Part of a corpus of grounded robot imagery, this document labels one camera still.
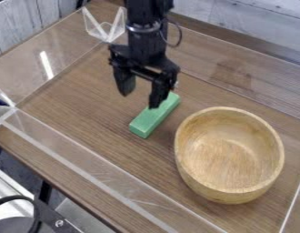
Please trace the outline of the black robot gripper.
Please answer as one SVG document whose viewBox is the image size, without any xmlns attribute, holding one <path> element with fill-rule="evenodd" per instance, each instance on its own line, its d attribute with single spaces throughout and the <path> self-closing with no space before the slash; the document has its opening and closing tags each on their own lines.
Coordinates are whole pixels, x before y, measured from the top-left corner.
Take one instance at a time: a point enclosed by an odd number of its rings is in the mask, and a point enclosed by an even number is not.
<svg viewBox="0 0 300 233">
<path fill-rule="evenodd" d="M 135 88 L 135 77 L 151 82 L 148 108 L 158 108 L 176 82 L 179 67 L 166 57 L 167 23 L 155 23 L 155 28 L 142 32 L 128 30 L 124 45 L 108 45 L 108 65 L 112 67 L 115 86 L 122 96 Z"/>
</svg>

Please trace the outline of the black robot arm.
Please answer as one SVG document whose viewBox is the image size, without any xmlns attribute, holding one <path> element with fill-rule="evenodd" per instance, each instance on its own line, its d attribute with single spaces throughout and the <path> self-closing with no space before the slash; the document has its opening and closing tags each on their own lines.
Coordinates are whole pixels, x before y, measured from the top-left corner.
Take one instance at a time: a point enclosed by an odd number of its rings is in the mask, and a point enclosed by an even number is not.
<svg viewBox="0 0 300 233">
<path fill-rule="evenodd" d="M 127 43 L 110 44 L 108 65 L 122 96 L 135 88 L 135 77 L 151 82 L 148 108 L 158 108 L 174 88 L 180 68 L 166 57 L 167 12 L 172 0 L 123 0 Z"/>
</svg>

